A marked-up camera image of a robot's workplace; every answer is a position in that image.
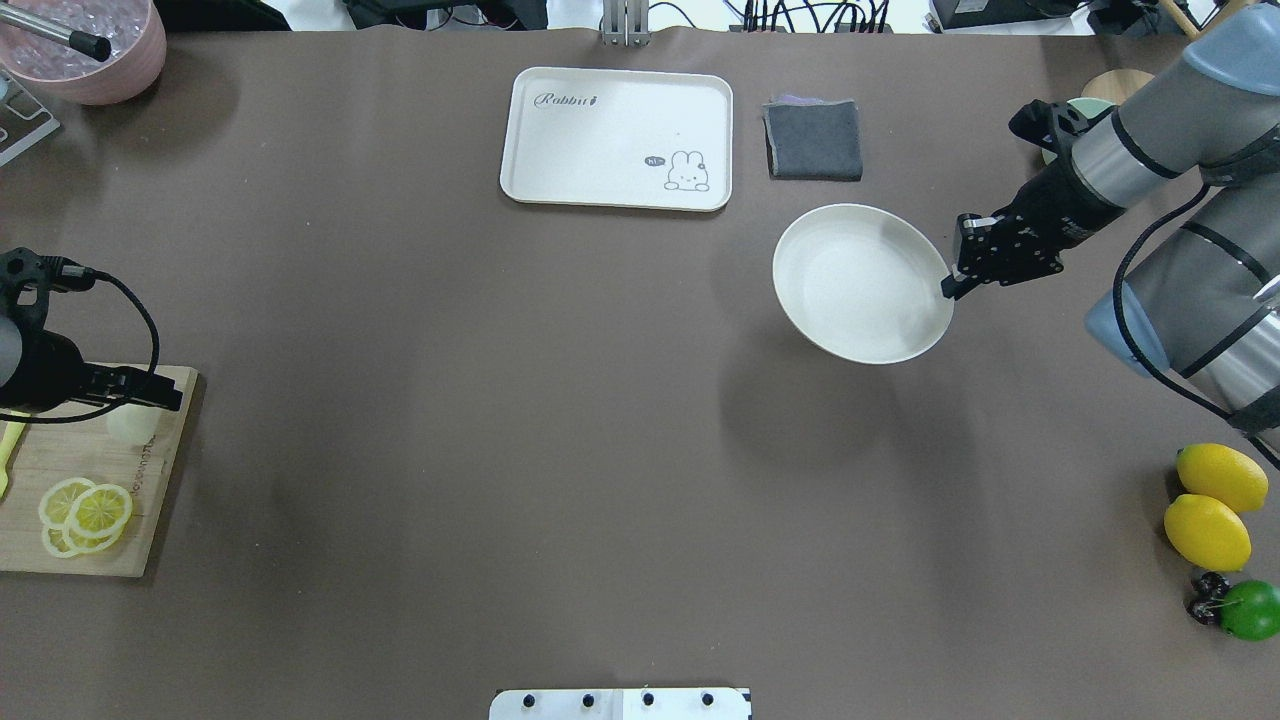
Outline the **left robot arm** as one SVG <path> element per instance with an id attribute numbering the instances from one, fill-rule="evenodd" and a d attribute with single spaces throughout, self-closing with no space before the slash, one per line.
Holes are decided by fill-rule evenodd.
<path id="1" fill-rule="evenodd" d="M 51 293 L 87 292 L 99 282 L 119 290 L 150 337 L 146 368 L 87 363 L 78 346 L 47 331 Z M 59 425 L 87 421 L 127 406 L 178 411 L 184 393 L 157 373 L 157 327 L 140 297 L 114 275 L 64 256 L 18 247 L 1 259 L 3 420 Z"/>

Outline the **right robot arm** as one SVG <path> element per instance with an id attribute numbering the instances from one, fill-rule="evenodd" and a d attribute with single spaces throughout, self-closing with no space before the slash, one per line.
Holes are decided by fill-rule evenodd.
<path id="1" fill-rule="evenodd" d="M 1198 190 L 1125 251 L 1088 332 L 1277 462 L 1277 31 L 1257 1 L 1094 119 L 1028 102 L 1009 122 L 1053 154 L 1012 200 L 961 214 L 943 297 L 1062 270 L 1062 255 L 1192 172 Z"/>

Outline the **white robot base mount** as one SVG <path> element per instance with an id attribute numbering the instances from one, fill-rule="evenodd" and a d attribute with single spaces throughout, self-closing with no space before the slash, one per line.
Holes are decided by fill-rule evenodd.
<path id="1" fill-rule="evenodd" d="M 751 719 L 748 689 L 636 687 L 511 689 L 495 694 L 489 719 Z"/>

